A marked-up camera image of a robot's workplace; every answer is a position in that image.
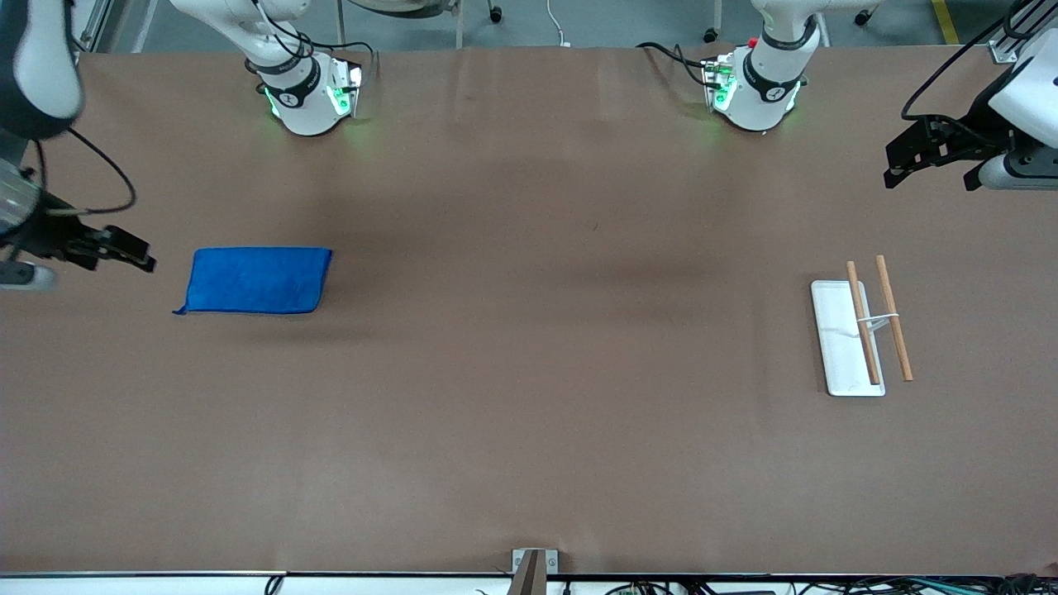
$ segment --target table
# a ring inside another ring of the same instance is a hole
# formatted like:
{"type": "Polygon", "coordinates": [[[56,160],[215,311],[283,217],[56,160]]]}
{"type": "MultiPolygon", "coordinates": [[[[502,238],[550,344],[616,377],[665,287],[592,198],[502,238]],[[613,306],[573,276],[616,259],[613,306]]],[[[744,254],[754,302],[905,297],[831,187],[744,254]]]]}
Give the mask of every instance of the table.
{"type": "MultiPolygon", "coordinates": [[[[0,295],[2,565],[1013,573],[1058,560],[1058,201],[882,186],[944,48],[821,50],[766,136],[643,51],[384,55],[294,138],[239,55],[86,55],[153,275],[0,295]],[[176,317],[195,249],[334,250],[320,309],[176,317]],[[917,380],[825,394],[808,286],[886,254],[917,380]]],[[[971,53],[923,109],[996,75],[971,53]]],[[[52,190],[124,200],[74,141],[52,190]]]]}

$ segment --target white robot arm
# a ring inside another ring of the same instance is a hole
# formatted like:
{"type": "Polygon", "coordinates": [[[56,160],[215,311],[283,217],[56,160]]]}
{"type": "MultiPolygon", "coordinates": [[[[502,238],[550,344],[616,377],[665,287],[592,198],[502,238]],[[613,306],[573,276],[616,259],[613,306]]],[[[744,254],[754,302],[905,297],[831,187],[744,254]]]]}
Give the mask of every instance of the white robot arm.
{"type": "Polygon", "coordinates": [[[217,30],[245,54],[264,82],[272,113],[295,134],[322,134],[352,116],[359,65],[313,52],[290,21],[309,0],[171,0],[180,12],[217,30]]]}
{"type": "MultiPolygon", "coordinates": [[[[7,137],[35,142],[50,139],[70,129],[80,114],[84,93],[69,31],[67,2],[0,3],[0,129],[7,137]]],[[[113,226],[96,230],[81,223],[78,215],[89,211],[71,209],[42,185],[18,163],[0,160],[0,247],[11,249],[0,262],[0,288],[54,287],[54,271],[19,262],[22,253],[89,270],[101,259],[154,270],[146,241],[113,226]]]]}
{"type": "MultiPolygon", "coordinates": [[[[955,161],[981,161],[963,176],[966,190],[1058,190],[1058,20],[1044,23],[1019,51],[1018,61],[973,101],[966,115],[908,115],[913,124],[886,146],[886,186],[895,187],[911,174],[955,161]]],[[[956,52],[952,61],[980,41],[956,52]]]]}
{"type": "Polygon", "coordinates": [[[819,47],[814,15],[832,8],[867,8],[878,0],[752,0],[764,16],[753,47],[743,46],[710,65],[712,108],[747,130],[767,130],[794,109],[801,75],[819,47]]]}

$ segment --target white plate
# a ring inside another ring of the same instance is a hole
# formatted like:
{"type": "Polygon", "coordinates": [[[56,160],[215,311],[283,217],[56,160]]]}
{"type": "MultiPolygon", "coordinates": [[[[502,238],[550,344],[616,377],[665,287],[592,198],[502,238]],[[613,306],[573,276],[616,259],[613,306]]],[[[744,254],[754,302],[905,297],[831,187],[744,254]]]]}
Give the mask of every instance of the white plate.
{"type": "MultiPolygon", "coordinates": [[[[871,315],[867,303],[867,290],[859,284],[863,296],[864,315],[871,315]]],[[[859,328],[856,324],[856,308],[849,291],[847,281],[814,281],[811,303],[816,309],[816,329],[819,331],[819,346],[823,351],[823,373],[826,375],[826,392],[835,397],[880,397],[886,394],[886,381],[871,384],[863,347],[860,345],[859,328]]],[[[878,344],[871,335],[874,346],[874,361],[881,376],[878,360],[878,344]]]]}

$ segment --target blue microfiber cloth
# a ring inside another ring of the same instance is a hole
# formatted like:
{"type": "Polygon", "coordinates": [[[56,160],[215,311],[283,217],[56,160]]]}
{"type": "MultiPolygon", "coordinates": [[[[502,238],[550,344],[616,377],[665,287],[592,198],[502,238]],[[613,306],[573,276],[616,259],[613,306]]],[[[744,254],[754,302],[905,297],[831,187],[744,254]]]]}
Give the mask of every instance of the blue microfiber cloth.
{"type": "Polygon", "coordinates": [[[320,304],[331,251],[326,248],[202,248],[195,252],[187,312],[299,314],[320,304]]]}

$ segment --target cable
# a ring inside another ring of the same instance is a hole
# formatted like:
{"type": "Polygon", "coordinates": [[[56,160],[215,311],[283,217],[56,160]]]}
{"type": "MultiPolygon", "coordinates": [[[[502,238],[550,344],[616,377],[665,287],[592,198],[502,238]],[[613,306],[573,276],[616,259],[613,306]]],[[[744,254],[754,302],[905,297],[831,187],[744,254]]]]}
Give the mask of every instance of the cable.
{"type": "MultiPolygon", "coordinates": [[[[1025,3],[1029,2],[1029,1],[1030,0],[1018,0],[1015,4],[1011,5],[1011,7],[1015,6],[1015,5],[1017,5],[1017,4],[1025,4],[1025,3]]],[[[993,141],[991,141],[990,139],[985,138],[984,136],[982,136],[977,130],[973,130],[972,128],[970,128],[969,126],[967,126],[967,125],[963,124],[962,122],[955,120],[954,118],[951,118],[951,116],[948,116],[948,115],[943,115],[943,114],[915,114],[915,115],[910,115],[909,112],[911,111],[911,106],[914,105],[914,103],[916,101],[918,101],[918,97],[920,97],[923,95],[923,93],[925,93],[926,90],[929,89],[933,85],[933,83],[937,78],[940,78],[941,75],[945,73],[945,71],[948,70],[949,67],[951,67],[951,65],[955,64],[955,60],[957,60],[959,58],[963,57],[963,55],[966,54],[966,52],[968,52],[970,50],[970,48],[972,48],[973,46],[977,46],[985,37],[988,37],[993,31],[996,31],[997,29],[999,29],[1000,26],[1002,26],[1003,25],[1003,21],[1006,18],[1007,18],[1006,15],[1004,15],[1003,17],[1000,17],[999,19],[997,19],[996,22],[993,22],[990,25],[988,25],[985,30],[983,30],[981,33],[979,33],[977,36],[974,36],[973,39],[970,39],[962,48],[960,48],[959,50],[956,50],[955,53],[951,55],[951,57],[949,57],[947,60],[945,60],[945,62],[943,65],[941,65],[941,68],[936,69],[936,71],[933,72],[933,74],[931,74],[930,77],[927,78],[926,82],[923,83],[922,86],[918,87],[918,89],[916,89],[915,92],[911,94],[911,97],[908,98],[908,102],[906,104],[904,104],[904,109],[900,110],[900,119],[907,120],[907,121],[910,121],[910,122],[915,122],[915,121],[917,121],[917,120],[919,120],[922,118],[925,118],[927,115],[933,116],[933,118],[940,120],[941,122],[944,122],[945,124],[948,124],[950,126],[954,126],[955,128],[961,129],[962,131],[966,132],[967,134],[970,134],[979,143],[983,144],[984,146],[995,147],[996,143],[993,141]]]]}
{"type": "Polygon", "coordinates": [[[811,589],[821,589],[842,595],[919,595],[925,588],[904,577],[876,577],[863,578],[843,587],[810,582],[798,592],[798,595],[805,595],[811,589]],[[877,589],[883,585],[886,589],[877,589]]]}
{"type": "Polygon", "coordinates": [[[665,56],[668,56],[669,58],[671,58],[671,59],[673,59],[673,60],[675,60],[675,61],[683,65],[683,69],[687,70],[688,76],[690,76],[691,79],[694,80],[695,83],[697,83],[698,85],[701,85],[703,87],[706,87],[708,89],[719,89],[720,88],[720,86],[718,84],[716,84],[716,83],[709,83],[709,82],[703,80],[696,74],[694,74],[694,71],[691,70],[691,67],[693,66],[695,68],[701,68],[701,61],[700,60],[694,61],[694,60],[687,59],[687,57],[683,56],[683,50],[679,47],[679,43],[676,43],[675,46],[673,46],[672,51],[669,51],[669,49],[665,48],[664,46],[661,46],[660,43],[655,43],[654,41],[644,41],[644,42],[636,46],[636,48],[644,48],[644,49],[658,50],[662,54],[664,54],[665,56]]]}
{"type": "Polygon", "coordinates": [[[122,211],[128,211],[129,209],[132,209],[132,206],[135,205],[136,200],[138,200],[136,199],[136,195],[135,195],[135,186],[132,185],[132,180],[129,180],[129,177],[125,175],[125,172],[122,170],[121,166],[118,166],[116,163],[114,163],[113,159],[110,159],[110,156],[108,156],[107,154],[103,152],[103,149],[101,149],[99,147],[97,147],[94,144],[92,144],[92,141],[89,141],[80,132],[74,130],[73,128],[67,128],[67,130],[71,134],[73,134],[74,137],[76,137],[76,139],[78,141],[80,141],[81,143],[84,143],[85,146],[87,146],[88,148],[92,149],[92,151],[94,151],[95,155],[97,155],[101,158],[103,158],[103,160],[106,161],[107,164],[110,165],[111,168],[113,168],[114,173],[116,173],[117,176],[121,177],[122,181],[125,182],[125,185],[128,187],[128,190],[129,190],[129,199],[127,201],[125,201],[125,204],[122,204],[120,206],[112,206],[112,208],[109,208],[109,209],[84,209],[84,210],[79,210],[79,209],[53,209],[53,210],[50,210],[48,212],[48,214],[49,215],[53,215],[53,216],[59,216],[59,217],[63,217],[63,216],[65,217],[80,217],[83,215],[108,215],[108,214],[111,214],[111,213],[121,213],[122,211]]]}
{"type": "MultiPolygon", "coordinates": [[[[1007,7],[1006,12],[1003,13],[1003,33],[1007,37],[1011,39],[1030,39],[1037,33],[1036,31],[1033,31],[1036,28],[1036,25],[1043,22],[1043,20],[1047,18],[1051,12],[1055,10],[1055,6],[1052,6],[1051,11],[1048,11],[1046,14],[1043,15],[1043,18],[1036,21],[1036,23],[1034,23],[1033,26],[1028,28],[1028,31],[1018,31],[1017,29],[1015,29],[1015,25],[1011,24],[1010,21],[1014,20],[1014,15],[1017,14],[1018,11],[1024,8],[1027,5],[1028,1],[1015,0],[1007,7]]],[[[1033,13],[1036,12],[1036,8],[1039,8],[1041,5],[1042,3],[1038,3],[1036,6],[1033,6],[1033,10],[1029,11],[1028,14],[1022,17],[1022,19],[1018,22],[1018,25],[1020,26],[1021,23],[1025,22],[1025,20],[1027,20],[1028,17],[1030,17],[1033,13]]]]}
{"type": "Polygon", "coordinates": [[[660,585],[660,584],[656,584],[656,583],[653,583],[653,582],[645,582],[644,584],[651,588],[651,592],[652,592],[652,593],[656,593],[657,591],[661,591],[661,593],[662,593],[663,595],[675,595],[675,594],[674,594],[674,593],[673,593],[673,592],[672,592],[672,591],[671,591],[671,590],[669,589],[669,587],[668,587],[668,585],[665,585],[665,587],[662,587],[662,585],[660,585]]]}
{"type": "Polygon", "coordinates": [[[278,41],[279,44],[282,46],[282,49],[286,50],[287,53],[290,54],[292,57],[295,57],[295,58],[307,58],[307,57],[309,57],[309,56],[312,55],[312,50],[313,49],[317,49],[317,48],[318,49],[324,49],[324,50],[345,50],[345,49],[348,49],[348,48],[358,48],[359,47],[359,48],[365,48],[367,50],[368,56],[370,57],[370,60],[371,60],[367,65],[367,73],[366,73],[366,75],[365,75],[364,78],[365,79],[369,78],[370,75],[373,74],[375,71],[378,69],[379,52],[376,51],[375,48],[372,48],[370,43],[368,43],[366,41],[350,41],[348,43],[322,43],[320,41],[313,41],[311,37],[309,37],[308,35],[304,34],[304,33],[302,33],[299,31],[296,31],[296,30],[295,31],[287,31],[286,29],[284,29],[284,26],[281,24],[275,22],[275,19],[273,19],[272,17],[270,17],[268,15],[268,13],[264,12],[264,7],[261,6],[260,0],[253,0],[253,2],[257,6],[257,11],[261,14],[261,18],[263,18],[266,21],[268,21],[269,28],[272,30],[272,36],[275,37],[276,41],[278,41]],[[294,52],[291,52],[290,48],[288,48],[287,44],[284,43],[281,39],[279,39],[279,35],[278,35],[279,33],[285,33],[288,36],[293,37],[293,38],[297,39],[298,41],[300,41],[300,43],[303,46],[307,46],[309,48],[309,53],[305,54],[305,55],[302,55],[302,54],[295,54],[294,52]]]}
{"type": "Polygon", "coordinates": [[[282,575],[270,577],[268,582],[264,583],[264,595],[276,595],[279,592],[279,588],[282,587],[282,575]]]}
{"type": "Polygon", "coordinates": [[[624,590],[632,590],[632,589],[635,589],[635,587],[633,585],[633,583],[630,582],[628,584],[622,584],[621,587],[618,587],[616,589],[610,589],[604,595],[617,595],[618,593],[624,590]]]}
{"type": "Polygon", "coordinates": [[[268,23],[269,29],[272,30],[272,37],[275,37],[275,40],[279,42],[279,46],[282,47],[282,49],[288,54],[290,54],[291,57],[293,57],[293,58],[308,58],[308,57],[310,57],[312,55],[312,48],[313,48],[312,40],[309,39],[309,37],[307,35],[305,35],[304,33],[296,32],[296,31],[294,33],[290,33],[289,31],[286,31],[285,29],[282,29],[281,26],[279,26],[279,23],[277,23],[274,20],[272,20],[272,17],[268,16],[268,13],[264,12],[264,6],[261,5],[260,0],[253,0],[253,3],[254,3],[254,6],[257,6],[257,12],[261,14],[261,18],[264,19],[264,21],[268,23]],[[278,33],[278,31],[276,31],[277,29],[279,31],[286,33],[290,37],[294,37],[295,39],[297,39],[297,42],[298,42],[297,51],[298,52],[302,51],[302,48],[306,47],[305,41],[308,40],[309,41],[309,43],[308,43],[308,50],[307,50],[308,54],[294,53],[290,48],[287,47],[287,43],[279,37],[279,33],[278,33]]]}
{"type": "Polygon", "coordinates": [[[551,17],[551,22],[554,23],[554,29],[559,31],[559,46],[565,48],[566,34],[562,32],[562,25],[559,24],[559,19],[554,18],[554,13],[551,12],[551,0],[547,0],[547,16],[551,17]]]}
{"type": "Polygon", "coordinates": [[[37,147],[37,163],[40,164],[40,188],[48,190],[48,161],[44,159],[44,145],[39,139],[33,139],[33,144],[37,147]]]}

